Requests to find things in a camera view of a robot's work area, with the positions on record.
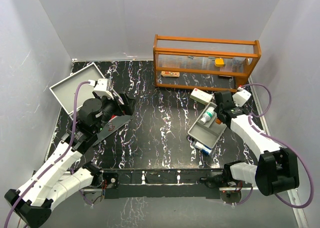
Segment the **amber medicine bottle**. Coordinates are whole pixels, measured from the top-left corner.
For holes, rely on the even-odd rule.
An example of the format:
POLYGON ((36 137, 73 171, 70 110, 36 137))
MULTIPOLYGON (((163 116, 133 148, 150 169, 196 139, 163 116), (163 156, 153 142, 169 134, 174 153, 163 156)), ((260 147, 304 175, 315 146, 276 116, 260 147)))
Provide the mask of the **amber medicine bottle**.
POLYGON ((221 123, 222 123, 222 121, 221 121, 220 119, 218 119, 218 118, 216 118, 215 122, 216 122, 217 124, 221 124, 221 123))

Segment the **blue white can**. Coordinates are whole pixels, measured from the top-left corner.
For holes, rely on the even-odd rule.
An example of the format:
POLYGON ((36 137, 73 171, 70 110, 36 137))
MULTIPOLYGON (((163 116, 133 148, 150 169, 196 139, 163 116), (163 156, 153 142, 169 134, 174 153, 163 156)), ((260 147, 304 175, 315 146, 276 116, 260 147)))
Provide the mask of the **blue white can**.
POLYGON ((192 145, 193 145, 194 148, 202 151, 202 152, 203 152, 204 154, 206 154, 206 155, 210 155, 211 152, 212 152, 211 148, 207 147, 206 145, 202 144, 202 143, 199 142, 199 141, 194 141, 194 142, 192 143, 192 145))

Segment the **white green-label bottle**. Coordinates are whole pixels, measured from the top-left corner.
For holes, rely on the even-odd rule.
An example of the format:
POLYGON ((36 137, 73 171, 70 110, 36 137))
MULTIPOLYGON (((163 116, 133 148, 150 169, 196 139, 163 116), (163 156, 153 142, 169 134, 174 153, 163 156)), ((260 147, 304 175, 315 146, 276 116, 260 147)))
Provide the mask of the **white green-label bottle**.
POLYGON ((213 107, 209 107, 202 115, 201 119, 199 120, 200 123, 205 124, 206 122, 210 121, 211 118, 214 116, 215 111, 213 107))

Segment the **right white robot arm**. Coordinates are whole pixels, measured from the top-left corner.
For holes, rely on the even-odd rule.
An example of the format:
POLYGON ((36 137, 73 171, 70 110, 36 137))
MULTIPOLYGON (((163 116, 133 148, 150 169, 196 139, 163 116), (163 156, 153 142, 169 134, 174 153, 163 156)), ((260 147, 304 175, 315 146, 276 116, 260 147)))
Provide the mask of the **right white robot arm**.
POLYGON ((258 187, 270 196, 300 185, 297 155, 266 137, 255 125, 252 116, 242 107, 236 106, 230 91, 214 94, 217 119, 235 132, 246 143, 257 158, 257 165, 235 162, 223 173, 223 182, 233 187, 241 181, 258 187))

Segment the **grey divided tray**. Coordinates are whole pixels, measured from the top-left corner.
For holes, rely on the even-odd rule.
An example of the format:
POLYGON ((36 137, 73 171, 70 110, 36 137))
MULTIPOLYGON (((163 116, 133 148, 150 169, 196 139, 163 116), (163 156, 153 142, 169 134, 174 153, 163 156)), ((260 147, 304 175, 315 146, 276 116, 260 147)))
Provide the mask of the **grey divided tray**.
POLYGON ((191 125, 190 129, 188 130, 187 134, 195 139, 196 141, 201 142, 202 144, 206 145, 207 147, 213 149, 224 133, 227 126, 223 123, 217 124, 216 118, 217 114, 215 113, 214 116, 211 118, 210 121, 202 124, 199 122, 203 113, 209 108, 213 107, 216 108, 216 104, 210 102, 207 104, 205 109, 200 113, 196 121, 191 125))

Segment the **grey case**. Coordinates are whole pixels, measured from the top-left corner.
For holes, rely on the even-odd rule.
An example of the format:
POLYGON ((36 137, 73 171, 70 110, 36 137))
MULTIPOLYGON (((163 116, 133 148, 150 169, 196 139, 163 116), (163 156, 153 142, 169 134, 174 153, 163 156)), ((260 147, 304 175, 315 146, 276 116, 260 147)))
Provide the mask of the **grey case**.
MULTIPOLYGON (((100 78, 105 77, 98 69, 97 65, 92 62, 85 68, 71 74, 69 77, 51 86, 50 91, 60 103, 62 108, 65 110, 65 112, 69 115, 69 117, 73 118, 74 113, 77 114, 83 103, 87 99, 93 98, 95 95, 95 93, 93 92, 93 87, 89 85, 88 80, 98 80, 100 78)), ((114 88, 112 89, 112 93, 113 98, 120 94, 117 93, 114 88)), ((132 117, 133 116, 125 114, 120 118, 123 119, 125 125, 130 122, 132 117)), ((97 140, 94 144, 96 145, 100 143, 111 134, 105 136, 103 133, 98 133, 97 140)))

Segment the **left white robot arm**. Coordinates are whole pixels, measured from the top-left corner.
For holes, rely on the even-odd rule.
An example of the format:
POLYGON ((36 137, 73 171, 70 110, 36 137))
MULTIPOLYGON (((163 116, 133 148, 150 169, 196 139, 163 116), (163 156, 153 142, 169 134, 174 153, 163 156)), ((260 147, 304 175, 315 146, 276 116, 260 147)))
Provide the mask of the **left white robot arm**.
POLYGON ((106 137, 104 130, 114 132, 111 123, 115 119, 131 116, 135 103, 125 93, 113 98, 95 94, 78 108, 75 98, 72 126, 58 147, 27 182, 6 192, 4 198, 10 211, 4 226, 8 227, 12 214, 16 214, 28 227, 39 228, 68 197, 88 186, 99 187, 103 183, 103 171, 92 162, 76 169, 64 180, 61 177, 89 148, 106 137))

